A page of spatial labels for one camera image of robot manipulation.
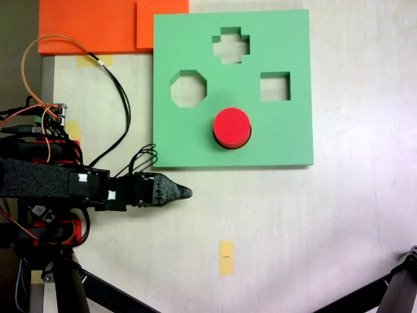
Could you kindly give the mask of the black speckled gripper finger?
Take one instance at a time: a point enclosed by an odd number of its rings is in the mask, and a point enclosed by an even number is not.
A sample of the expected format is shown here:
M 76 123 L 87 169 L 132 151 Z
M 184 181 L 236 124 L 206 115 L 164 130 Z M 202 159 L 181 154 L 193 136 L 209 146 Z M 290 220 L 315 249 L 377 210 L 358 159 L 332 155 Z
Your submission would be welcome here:
M 188 187 L 179 185 L 161 173 L 153 174 L 152 202 L 154 207 L 191 198 L 193 192 Z

